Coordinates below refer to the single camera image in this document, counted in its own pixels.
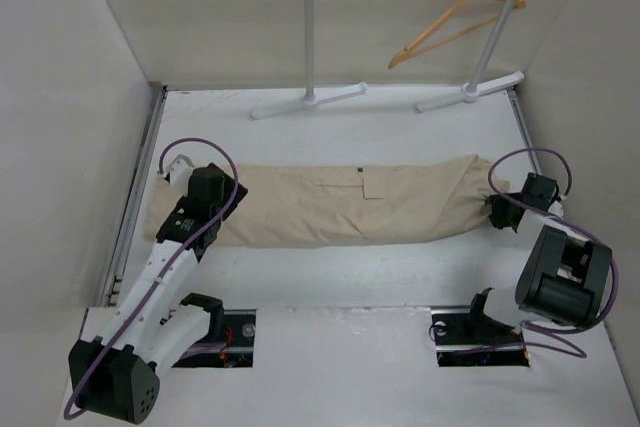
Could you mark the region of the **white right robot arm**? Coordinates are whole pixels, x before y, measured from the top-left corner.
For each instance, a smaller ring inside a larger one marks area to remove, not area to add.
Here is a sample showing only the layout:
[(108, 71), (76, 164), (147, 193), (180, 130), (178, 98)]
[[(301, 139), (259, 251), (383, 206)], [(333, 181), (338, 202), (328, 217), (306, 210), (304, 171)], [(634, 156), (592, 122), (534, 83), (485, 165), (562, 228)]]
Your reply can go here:
[(579, 332), (592, 327), (613, 260), (612, 250), (562, 225), (550, 214), (559, 205), (556, 180), (530, 173), (519, 192), (491, 195), (489, 221), (499, 230), (535, 232), (537, 239), (513, 287), (477, 293), (464, 317), (464, 331), (483, 343), (506, 336), (532, 320)]

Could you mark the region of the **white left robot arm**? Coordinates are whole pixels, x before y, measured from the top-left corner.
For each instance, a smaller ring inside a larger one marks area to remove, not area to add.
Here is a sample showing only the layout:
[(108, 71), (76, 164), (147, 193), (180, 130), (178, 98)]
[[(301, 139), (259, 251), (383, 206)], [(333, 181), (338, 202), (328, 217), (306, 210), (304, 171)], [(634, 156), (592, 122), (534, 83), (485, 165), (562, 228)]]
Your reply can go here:
[(210, 346), (223, 337), (221, 301), (182, 287), (247, 190), (237, 170), (215, 164), (173, 165), (162, 181), (181, 187), (182, 195), (114, 317), (92, 340), (72, 347), (67, 420), (92, 412), (141, 424), (158, 399), (161, 377), (197, 341)]

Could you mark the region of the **beige trousers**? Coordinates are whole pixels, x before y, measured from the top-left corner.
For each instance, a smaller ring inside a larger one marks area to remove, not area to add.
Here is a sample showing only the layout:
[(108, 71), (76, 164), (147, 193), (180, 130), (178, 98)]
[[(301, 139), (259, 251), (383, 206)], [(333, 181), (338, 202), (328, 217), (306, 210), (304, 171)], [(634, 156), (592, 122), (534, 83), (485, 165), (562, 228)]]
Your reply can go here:
[(241, 165), (246, 197), (225, 220), (218, 247), (320, 248), (427, 243), (488, 218), (490, 161), (433, 165)]

